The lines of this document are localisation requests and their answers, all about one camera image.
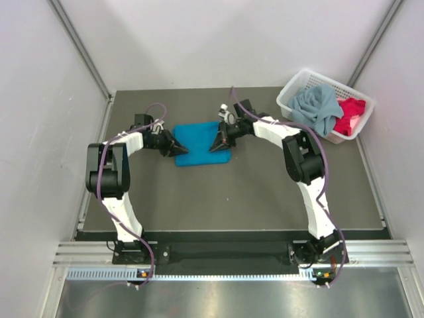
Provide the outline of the bright blue t shirt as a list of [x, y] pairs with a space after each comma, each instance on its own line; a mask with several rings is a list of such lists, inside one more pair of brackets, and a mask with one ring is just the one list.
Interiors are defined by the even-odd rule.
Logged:
[[218, 122], [176, 125], [173, 129], [177, 141], [188, 149], [187, 154], [177, 155], [177, 167], [226, 164], [231, 159], [230, 150], [210, 152], [218, 133]]

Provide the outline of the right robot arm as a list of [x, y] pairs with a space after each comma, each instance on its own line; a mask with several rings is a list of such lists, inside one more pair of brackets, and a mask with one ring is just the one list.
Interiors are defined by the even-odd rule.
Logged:
[[282, 149], [288, 176], [301, 192], [311, 238], [299, 247], [291, 248], [291, 258], [305, 268], [324, 262], [340, 244], [337, 227], [329, 216], [325, 196], [326, 163], [316, 138], [307, 130], [285, 124], [266, 113], [257, 114], [249, 100], [234, 104], [235, 112], [222, 104], [219, 108], [218, 131], [210, 152], [236, 146], [236, 139], [252, 135]]

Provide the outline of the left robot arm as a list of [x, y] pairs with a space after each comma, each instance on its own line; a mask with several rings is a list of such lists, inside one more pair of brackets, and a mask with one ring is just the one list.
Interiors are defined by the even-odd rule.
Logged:
[[87, 147], [85, 186], [110, 216], [116, 230], [114, 253], [128, 254], [136, 263], [151, 261], [153, 251], [143, 236], [143, 226], [136, 218], [130, 197], [129, 158], [140, 150], [157, 150], [166, 158], [187, 154], [162, 119], [146, 113], [136, 114], [134, 124], [109, 141]]

